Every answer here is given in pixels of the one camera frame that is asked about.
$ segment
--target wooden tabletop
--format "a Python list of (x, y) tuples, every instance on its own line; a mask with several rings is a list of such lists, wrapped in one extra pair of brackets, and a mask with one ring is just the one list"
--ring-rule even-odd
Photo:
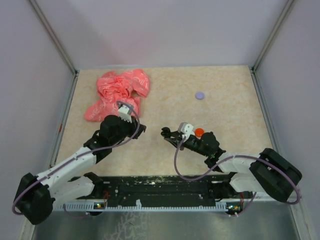
[[(100, 128), (83, 115), (98, 99), (96, 80), (108, 71), (132, 68), (85, 69), (79, 73), (65, 125), (57, 163), (77, 151)], [(85, 172), (99, 176), (176, 175), (175, 148), (160, 135), (161, 128), (176, 131), (181, 122), (212, 131), (220, 147), (232, 153), (257, 154), (271, 148), (266, 123), (248, 66), (143, 68), (150, 92), (141, 99), (140, 121), (146, 132), (115, 148)], [(197, 100), (196, 92), (205, 98)], [(185, 175), (208, 170), (205, 157), (188, 149), (179, 152), (178, 168)]]

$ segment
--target crumpled cloth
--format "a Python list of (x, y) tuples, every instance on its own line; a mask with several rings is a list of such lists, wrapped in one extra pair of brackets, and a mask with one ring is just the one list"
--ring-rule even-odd
[[(131, 104), (140, 115), (139, 96), (147, 97), (149, 85), (149, 77), (142, 69), (123, 72), (119, 75), (115, 71), (105, 73), (96, 80), (96, 90), (100, 99), (84, 113), (85, 120), (101, 122), (108, 115), (118, 116), (117, 101)], [(136, 91), (139, 96), (131, 96), (133, 91)]]

